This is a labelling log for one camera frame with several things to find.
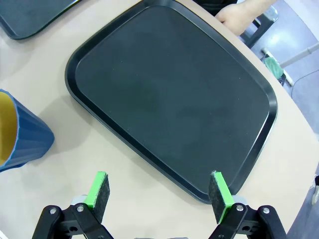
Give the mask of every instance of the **green object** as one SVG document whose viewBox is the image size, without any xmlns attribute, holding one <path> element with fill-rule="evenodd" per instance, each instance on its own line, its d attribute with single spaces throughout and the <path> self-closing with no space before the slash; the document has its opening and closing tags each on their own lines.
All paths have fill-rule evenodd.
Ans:
<svg viewBox="0 0 319 239">
<path fill-rule="evenodd" d="M 94 182 L 91 186 L 90 192 L 88 196 L 86 197 L 86 199 L 84 200 L 84 203 L 88 205 L 90 209 L 95 208 L 100 190 L 107 177 L 108 175 L 106 172 L 97 172 Z"/>
<path fill-rule="evenodd" d="M 284 69 L 281 68 L 276 59 L 274 57 L 266 57 L 264 59 L 264 63 L 268 70 L 270 70 L 271 73 L 273 73 L 273 75 L 277 78 L 277 80 L 279 80 L 284 73 Z"/>
<path fill-rule="evenodd" d="M 213 171 L 210 177 L 209 198 L 217 223 L 221 223 L 227 211 L 235 203 L 221 172 Z"/>
</svg>

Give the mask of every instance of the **blue cup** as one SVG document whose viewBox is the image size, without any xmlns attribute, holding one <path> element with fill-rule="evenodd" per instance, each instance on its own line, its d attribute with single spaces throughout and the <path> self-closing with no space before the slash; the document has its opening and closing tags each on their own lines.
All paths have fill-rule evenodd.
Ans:
<svg viewBox="0 0 319 239">
<path fill-rule="evenodd" d="M 0 172 L 41 158 L 53 142 L 45 122 L 0 89 Z"/>
</svg>

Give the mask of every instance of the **tray rim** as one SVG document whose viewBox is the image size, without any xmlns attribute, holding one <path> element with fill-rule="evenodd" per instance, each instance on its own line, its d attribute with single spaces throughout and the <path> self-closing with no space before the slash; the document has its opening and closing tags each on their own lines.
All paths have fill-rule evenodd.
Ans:
<svg viewBox="0 0 319 239">
<path fill-rule="evenodd" d="M 41 28 L 39 28 L 36 32 L 33 32 L 29 35 L 17 35 L 15 31 L 7 24 L 5 19 L 0 14 L 0 26 L 5 31 L 7 36 L 13 40 L 23 40 L 29 37 L 32 37 L 36 35 L 37 33 L 41 32 L 43 29 L 45 29 L 48 25 L 50 25 L 54 20 L 56 20 L 59 16 L 64 14 L 66 11 L 68 11 L 71 7 L 73 7 L 75 4 L 81 2 L 82 0 L 73 0 L 68 6 L 66 6 L 62 11 L 60 11 L 57 15 L 55 15 L 50 21 L 46 22 Z"/>
<path fill-rule="evenodd" d="M 246 156 L 244 163 L 241 165 L 241 168 L 238 170 L 237 174 L 234 175 L 233 181 L 228 185 L 229 190 L 232 194 L 236 194 L 244 182 L 246 181 L 249 173 L 253 169 L 266 141 L 272 130 L 272 127 L 277 118 L 277 98 L 274 90 L 272 89 L 268 80 L 264 77 L 262 73 L 258 71 L 258 69 L 235 47 L 233 46 L 225 37 L 223 37 L 218 31 L 216 31 L 211 25 L 205 22 L 198 15 L 193 13 L 190 9 L 185 7 L 183 4 L 172 1 L 172 0 L 143 0 L 133 5 L 131 8 L 123 12 L 121 15 L 117 16 L 115 19 L 110 21 L 104 27 L 102 27 L 98 32 L 96 32 L 93 36 L 91 36 L 87 41 L 85 41 L 81 46 L 79 46 L 74 53 L 69 58 L 66 69 L 65 69 L 65 84 L 70 93 L 70 95 L 81 105 L 83 106 L 90 114 L 92 114 L 99 122 L 101 122 L 108 130 L 110 130 L 113 134 L 115 134 L 121 141 L 123 141 L 127 146 L 129 146 L 133 151 L 135 151 L 139 156 L 141 156 L 145 161 L 151 164 L 154 168 L 164 174 L 167 178 L 177 184 L 180 188 L 185 190 L 191 196 L 196 198 L 197 200 L 210 204 L 210 200 L 208 198 L 208 194 L 201 192 L 195 186 L 191 185 L 185 178 L 181 175 L 178 175 L 174 172 L 173 169 L 169 168 L 165 165 L 159 158 L 153 155 L 150 151 L 148 151 L 143 145 L 139 144 L 137 140 L 134 140 L 127 132 L 125 132 L 119 125 L 116 125 L 115 122 L 107 123 L 103 120 L 99 115 L 103 113 L 98 107 L 94 110 L 88 107 L 83 99 L 86 98 L 85 95 L 81 93 L 81 91 L 77 88 L 78 94 L 73 91 L 76 90 L 74 85 L 70 85 L 72 81 L 71 75 L 75 73 L 77 65 L 81 61 L 82 57 L 86 55 L 90 50 L 92 50 L 100 41 L 99 35 L 106 35 L 106 37 L 112 32 L 116 31 L 120 26 L 125 24 L 127 21 L 131 20 L 133 17 L 143 12 L 149 7 L 152 6 L 166 6 L 169 7 L 182 16 L 184 16 L 191 23 L 195 24 L 199 29 L 201 29 L 206 35 L 208 35 L 212 40 L 214 40 L 220 47 L 222 47 L 228 54 L 230 54 L 237 63 L 243 67 L 247 73 L 253 78 L 257 79 L 256 83 L 260 86 L 260 88 L 266 94 L 269 100 L 269 112 L 268 115 L 257 135 L 257 138 L 252 145 L 248 155 Z M 112 121 L 110 117 L 104 114 L 104 118 L 108 118 Z"/>
</svg>

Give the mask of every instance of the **beige table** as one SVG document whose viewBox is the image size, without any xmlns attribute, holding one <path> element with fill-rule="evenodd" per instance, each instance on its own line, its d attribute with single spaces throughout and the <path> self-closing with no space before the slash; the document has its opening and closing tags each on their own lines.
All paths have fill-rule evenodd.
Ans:
<svg viewBox="0 0 319 239">
<path fill-rule="evenodd" d="M 107 171 L 111 195 L 103 224 L 116 239 L 205 239 L 216 227 L 202 204 L 141 159 L 69 95 L 66 63 L 74 50 L 138 0 L 83 1 L 40 34 L 23 41 L 0 30 L 0 87 L 52 129 L 56 140 L 42 158 L 0 173 L 0 230 L 31 238 L 43 207 L 66 208 L 88 192 L 97 171 Z M 288 231 L 313 179 L 319 145 L 288 94 L 257 57 L 191 0 L 182 1 L 233 43 L 269 80 L 278 117 L 238 195 L 255 209 L 274 206 Z"/>
</svg>

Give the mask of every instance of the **rectangular tray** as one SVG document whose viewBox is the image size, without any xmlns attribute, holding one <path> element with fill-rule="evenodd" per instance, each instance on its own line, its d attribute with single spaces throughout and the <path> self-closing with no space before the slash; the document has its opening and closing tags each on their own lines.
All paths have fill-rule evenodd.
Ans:
<svg viewBox="0 0 319 239">
<path fill-rule="evenodd" d="M 80 0 L 2 0 L 0 25 L 15 40 L 31 37 Z"/>
<path fill-rule="evenodd" d="M 277 113 L 273 89 L 223 36 L 178 2 L 145 0 L 71 56 L 74 99 L 198 200 L 211 171 L 236 194 Z"/>
</svg>

